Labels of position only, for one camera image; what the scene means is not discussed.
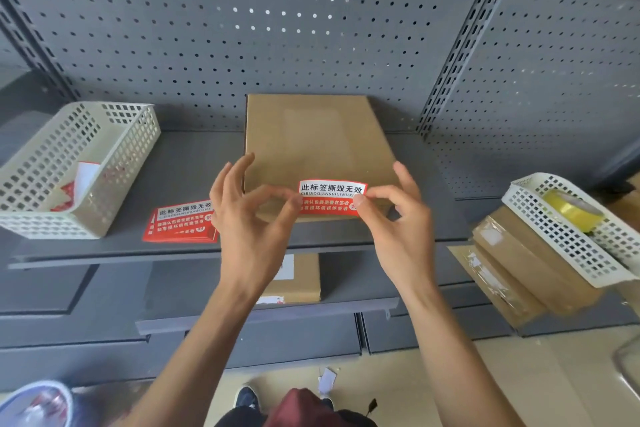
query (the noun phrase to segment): sneaker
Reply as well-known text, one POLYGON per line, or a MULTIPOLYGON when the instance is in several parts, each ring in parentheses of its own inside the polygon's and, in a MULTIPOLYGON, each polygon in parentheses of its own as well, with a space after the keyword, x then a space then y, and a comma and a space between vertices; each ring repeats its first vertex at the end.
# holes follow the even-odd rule
POLYGON ((251 407, 254 410, 260 412, 260 400, 258 400, 258 394, 245 383, 242 385, 238 393, 236 393, 235 407, 251 407))
POLYGON ((325 407, 329 407, 331 410, 335 411, 335 409, 333 408, 333 400, 331 400, 331 397, 329 397, 329 395, 322 395, 322 397, 320 397, 320 402, 325 407))

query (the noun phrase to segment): left hand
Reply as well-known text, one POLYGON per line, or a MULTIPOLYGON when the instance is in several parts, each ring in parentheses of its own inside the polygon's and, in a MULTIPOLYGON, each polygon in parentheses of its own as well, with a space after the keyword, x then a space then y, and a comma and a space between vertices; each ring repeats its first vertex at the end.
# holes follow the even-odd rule
POLYGON ((263 184, 244 195, 244 172, 254 159, 251 153, 234 165, 228 162, 209 193, 214 209, 212 222, 222 240, 220 286, 233 288, 253 302, 280 269, 302 205, 300 194, 282 186, 263 184), (272 197, 286 203, 276 220, 267 223, 255 212, 272 197))

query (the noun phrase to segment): red shirt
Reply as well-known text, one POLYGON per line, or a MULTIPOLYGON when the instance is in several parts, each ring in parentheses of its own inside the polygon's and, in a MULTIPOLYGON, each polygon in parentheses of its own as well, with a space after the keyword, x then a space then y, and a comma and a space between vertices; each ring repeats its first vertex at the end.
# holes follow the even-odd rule
POLYGON ((294 388, 271 411, 263 427, 353 427, 353 424, 342 420, 311 391, 294 388))

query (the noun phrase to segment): yellow tape roll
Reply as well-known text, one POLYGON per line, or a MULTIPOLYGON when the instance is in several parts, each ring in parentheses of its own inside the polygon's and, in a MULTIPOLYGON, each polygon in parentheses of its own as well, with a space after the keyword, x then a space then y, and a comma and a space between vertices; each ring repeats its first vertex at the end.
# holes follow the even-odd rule
POLYGON ((595 206, 559 189, 548 190, 542 199, 582 233, 589 233, 604 220, 604 214, 595 206))

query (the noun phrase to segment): white plastic basket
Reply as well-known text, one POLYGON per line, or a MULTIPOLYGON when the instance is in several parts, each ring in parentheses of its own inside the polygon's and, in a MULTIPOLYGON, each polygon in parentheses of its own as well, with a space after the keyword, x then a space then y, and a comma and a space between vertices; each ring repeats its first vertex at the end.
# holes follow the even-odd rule
POLYGON ((502 202, 592 286, 640 278, 640 234, 568 180, 537 172, 513 181, 502 202), (542 199, 550 189, 563 190, 596 206, 604 220, 587 236, 542 199))
POLYGON ((0 169, 0 226, 31 239, 104 236, 159 135, 153 105, 69 103, 0 169), (95 178, 73 207, 50 211, 81 160, 101 164, 95 178))

